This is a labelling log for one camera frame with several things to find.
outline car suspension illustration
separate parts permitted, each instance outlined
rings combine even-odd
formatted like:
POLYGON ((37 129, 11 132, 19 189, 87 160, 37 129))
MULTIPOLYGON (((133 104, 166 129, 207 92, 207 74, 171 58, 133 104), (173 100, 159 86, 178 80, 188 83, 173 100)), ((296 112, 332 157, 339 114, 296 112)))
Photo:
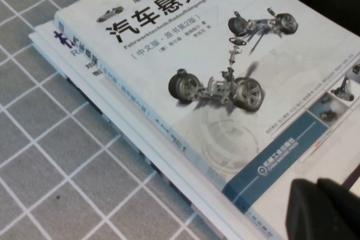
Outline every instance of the car suspension illustration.
POLYGON ((182 103, 191 103, 198 97, 219 101, 222 105, 232 102, 236 107, 245 111, 258 111, 264 100, 264 92, 260 84, 249 77, 235 78, 232 65, 235 56, 240 54, 240 46, 246 42, 238 38, 230 38, 234 44, 230 51, 229 67, 227 71, 221 71, 224 80, 217 81, 211 77, 207 87, 193 74, 187 73, 185 69, 179 69, 169 82, 170 94, 182 103))
POLYGON ((299 27, 299 24, 296 22, 295 18, 291 14, 275 14, 271 8, 268 8, 267 10, 274 17, 273 19, 246 21, 236 11, 235 17, 230 18, 228 21, 228 27, 230 31, 233 32, 237 37, 248 36, 249 39, 247 40, 247 42, 249 42, 257 32, 261 33, 258 41, 251 49, 250 53, 255 50, 262 37, 270 31, 273 31, 274 33, 282 37, 281 33, 294 34, 299 27))
POLYGON ((331 93, 345 101, 353 101, 355 99, 355 96, 351 93, 350 81, 348 82, 348 80, 348 77, 344 77, 341 86, 336 89, 332 89, 331 93))
POLYGON ((360 72, 360 64, 356 64, 353 66, 353 73, 355 73, 356 75, 359 74, 360 72))
POLYGON ((124 8, 123 7, 117 7, 117 8, 113 8, 111 11, 108 10, 105 12, 104 15, 102 15, 99 19, 97 19, 96 21, 97 22, 105 22, 106 20, 114 17, 116 14, 119 14, 121 12, 124 11, 124 8))

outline wheel rim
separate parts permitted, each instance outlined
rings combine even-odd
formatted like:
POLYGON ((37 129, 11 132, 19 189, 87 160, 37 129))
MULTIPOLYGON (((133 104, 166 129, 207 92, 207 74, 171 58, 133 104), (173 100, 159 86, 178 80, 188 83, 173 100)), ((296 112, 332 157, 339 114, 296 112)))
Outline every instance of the wheel rim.
POLYGON ((195 89, 196 82, 192 78, 184 78, 179 83, 179 92, 182 96, 188 98, 195 89))
POLYGON ((257 107, 261 103, 262 94, 260 86, 254 81, 240 83, 236 91, 237 98, 251 107, 257 107))
POLYGON ((287 28, 292 31, 296 30, 298 26, 295 19, 291 15, 286 15, 284 18, 282 18, 281 23, 284 26, 284 28, 287 28))

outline book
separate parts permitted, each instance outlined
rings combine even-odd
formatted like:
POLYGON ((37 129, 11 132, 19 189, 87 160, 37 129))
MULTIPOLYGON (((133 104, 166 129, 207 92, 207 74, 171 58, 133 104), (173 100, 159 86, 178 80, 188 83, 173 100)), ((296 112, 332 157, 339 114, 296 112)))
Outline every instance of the book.
POLYGON ((162 135, 148 118, 113 85, 104 75, 95 75, 97 70, 85 55, 77 53, 66 38, 59 38, 53 22, 37 26, 30 34, 35 48, 55 69, 81 91, 96 109, 121 131, 134 150, 156 171, 168 179, 191 202, 191 207, 208 222, 211 228, 227 239, 261 239, 262 235, 251 230, 249 223, 220 191, 208 183, 196 168, 162 135))
POLYGON ((297 0, 81 0, 55 25, 266 238, 292 179, 360 163, 360 38, 297 0))

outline book cover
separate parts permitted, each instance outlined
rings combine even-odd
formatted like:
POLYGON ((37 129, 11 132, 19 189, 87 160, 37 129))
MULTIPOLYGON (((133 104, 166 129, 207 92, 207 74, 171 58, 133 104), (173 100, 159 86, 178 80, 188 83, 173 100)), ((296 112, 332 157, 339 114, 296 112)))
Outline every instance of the book cover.
POLYGON ((292 179, 359 163, 360 39, 297 0, 81 0, 55 24, 269 238, 292 179))
POLYGON ((200 172, 162 135, 131 100, 104 74, 94 74, 97 67, 75 46, 59 35, 53 22, 36 27, 30 34, 37 50, 63 75, 69 83, 83 92, 105 119, 115 124, 135 149, 141 149, 147 162, 155 165, 170 185, 176 186, 191 207, 209 221, 221 239, 262 239, 215 186, 206 181, 200 172))

